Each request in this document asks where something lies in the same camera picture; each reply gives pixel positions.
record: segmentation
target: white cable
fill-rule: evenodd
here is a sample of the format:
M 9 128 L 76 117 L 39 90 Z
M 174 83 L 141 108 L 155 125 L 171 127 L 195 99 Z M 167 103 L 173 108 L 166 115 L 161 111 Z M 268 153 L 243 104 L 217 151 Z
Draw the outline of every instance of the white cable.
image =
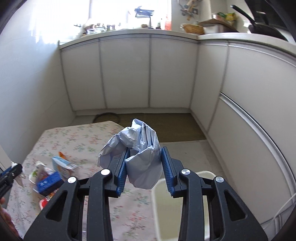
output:
M 279 209 L 279 211 L 274 215 L 273 219 L 269 221 L 269 224 L 268 224 L 263 230 L 265 230 L 267 227 L 269 227 L 269 225 L 271 224 L 271 222 L 274 221 L 274 220 L 276 219 L 276 217 L 279 215 L 279 213 L 281 212 L 281 210 L 282 210 L 282 209 L 287 205 L 287 203 L 290 202 L 291 199 L 292 199 L 293 197 L 295 197 L 295 196 L 296 196 L 296 193 L 294 193 L 294 194 L 292 195 L 292 197 L 290 197 L 289 200 L 285 202 L 285 204 Z

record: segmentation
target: silver screw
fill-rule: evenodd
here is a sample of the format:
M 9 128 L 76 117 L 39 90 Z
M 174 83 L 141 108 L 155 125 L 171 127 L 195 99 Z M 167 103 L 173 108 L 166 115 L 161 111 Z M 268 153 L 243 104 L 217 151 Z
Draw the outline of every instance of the silver screw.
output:
M 68 183 L 74 183 L 76 182 L 76 177 L 69 177 L 68 178 Z
M 220 177 L 220 176 L 217 176 L 216 177 L 216 182 L 222 183 L 222 182 L 224 182 L 224 178 Z
M 188 169 L 183 169 L 183 170 L 181 171 L 181 173 L 184 174 L 184 175 L 189 175 L 189 174 L 190 174 L 190 170 L 188 170 Z
M 104 176 L 108 175 L 109 173 L 110 173 L 110 170 L 109 169 L 103 169 L 103 170 L 101 170 L 101 174 L 104 175 Z

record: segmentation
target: floral tablecloth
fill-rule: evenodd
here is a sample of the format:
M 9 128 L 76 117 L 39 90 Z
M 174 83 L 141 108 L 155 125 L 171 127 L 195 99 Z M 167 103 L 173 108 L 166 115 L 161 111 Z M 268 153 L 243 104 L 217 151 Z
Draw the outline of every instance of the floral tablecloth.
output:
M 91 177 L 101 170 L 97 167 L 99 151 L 122 129 L 122 126 L 106 121 L 47 130 L 26 157 L 23 163 L 25 172 L 28 176 L 37 161 L 52 168 L 51 157 L 61 151 L 69 161 L 79 166 L 80 179 Z M 23 183 L 22 188 L 14 182 L 7 206 L 21 237 L 24 237 L 39 214 L 39 201 L 44 198 L 32 189 L 33 184 L 28 178 L 24 179 Z M 87 200 L 86 197 L 85 210 L 87 210 Z M 127 180 L 121 197 L 109 198 L 109 202 L 114 240 L 156 240 L 150 190 L 135 188 Z M 86 240 L 85 230 L 83 232 L 83 239 Z

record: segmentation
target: blue box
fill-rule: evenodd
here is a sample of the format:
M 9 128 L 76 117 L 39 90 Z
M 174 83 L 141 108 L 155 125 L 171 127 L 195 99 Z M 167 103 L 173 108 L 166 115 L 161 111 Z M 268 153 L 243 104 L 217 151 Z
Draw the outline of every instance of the blue box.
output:
M 55 172 L 42 181 L 37 183 L 38 192 L 43 195 L 47 196 L 54 190 L 58 189 L 61 185 L 63 185 L 64 181 L 62 180 L 60 174 Z

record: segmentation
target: human hand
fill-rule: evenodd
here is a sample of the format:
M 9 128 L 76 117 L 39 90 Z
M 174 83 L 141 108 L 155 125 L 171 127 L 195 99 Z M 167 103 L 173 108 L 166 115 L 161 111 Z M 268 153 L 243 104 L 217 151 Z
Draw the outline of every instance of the human hand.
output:
M 5 203 L 5 198 L 1 198 L 0 203 L 1 204 Z M 4 221 L 7 223 L 8 227 L 10 228 L 10 230 L 16 236 L 19 236 L 18 231 L 16 230 L 15 225 L 13 224 L 13 222 L 11 220 L 11 216 L 6 211 L 6 209 L 2 208 L 1 206 L 0 206 L 0 215 L 2 216 L 2 218 L 4 219 Z

